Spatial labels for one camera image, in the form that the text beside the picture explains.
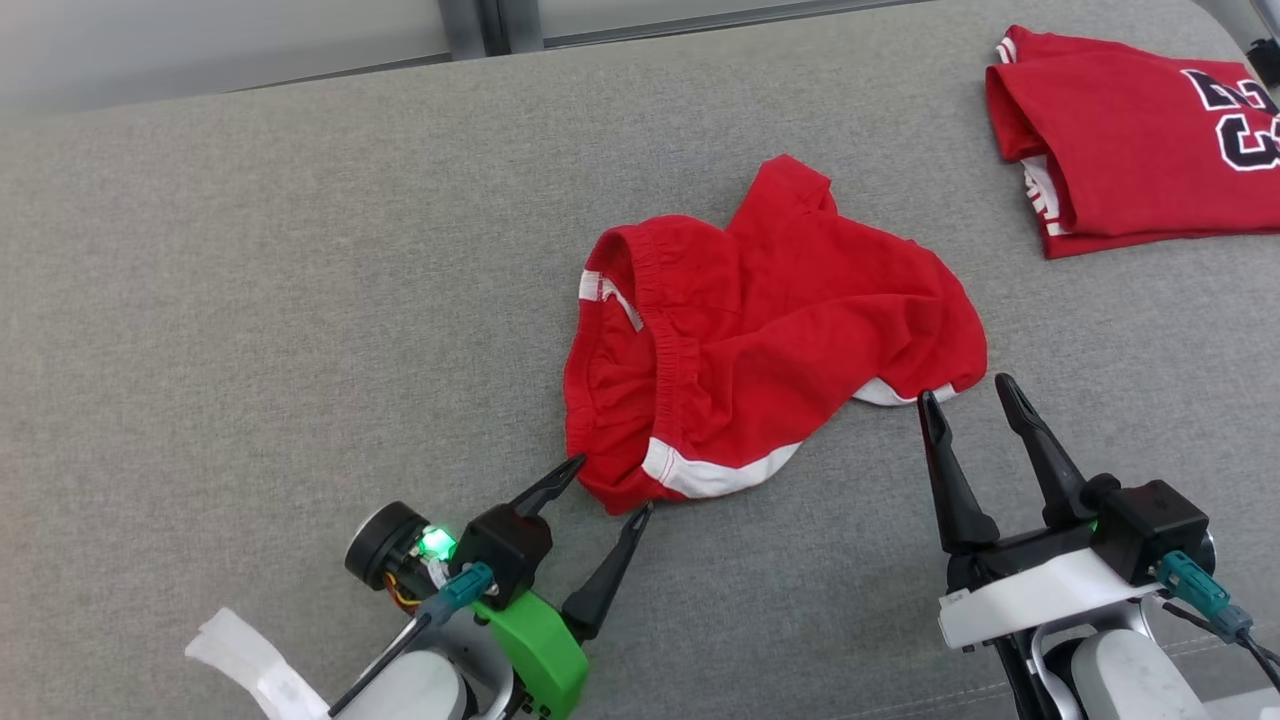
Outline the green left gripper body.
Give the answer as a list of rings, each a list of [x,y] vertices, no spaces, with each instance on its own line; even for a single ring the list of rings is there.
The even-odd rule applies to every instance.
[[[500,653],[497,719],[568,719],[588,679],[588,657],[561,614],[529,591],[507,607],[470,605]]]

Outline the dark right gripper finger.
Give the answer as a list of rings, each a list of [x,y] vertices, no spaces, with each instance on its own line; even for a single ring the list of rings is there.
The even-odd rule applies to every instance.
[[[942,551],[960,555],[995,546],[1000,541],[998,527],[973,495],[952,448],[950,424],[934,393],[922,393],[916,410]]]
[[[1092,523],[1096,512],[1082,500],[1085,478],[1048,423],[1010,374],[997,374],[995,386],[1009,427],[1020,437],[1030,460],[1044,501],[1041,516],[1047,528],[1062,529]]]

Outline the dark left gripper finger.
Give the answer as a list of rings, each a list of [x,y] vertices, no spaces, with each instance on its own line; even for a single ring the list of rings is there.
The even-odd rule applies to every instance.
[[[653,502],[635,510],[596,570],[562,603],[559,616],[577,643],[598,638],[653,512]]]
[[[564,491],[575,482],[579,470],[586,462],[585,455],[575,455],[566,459],[543,478],[521,492],[509,505],[521,518],[536,518],[541,510],[552,501],[559,498]]]

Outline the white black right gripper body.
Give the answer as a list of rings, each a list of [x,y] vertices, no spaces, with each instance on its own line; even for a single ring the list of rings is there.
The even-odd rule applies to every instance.
[[[1036,530],[984,550],[955,553],[938,624],[952,650],[1038,626],[1093,624],[1155,634],[1142,600],[1155,584],[1133,585],[1092,548],[1094,529]]]

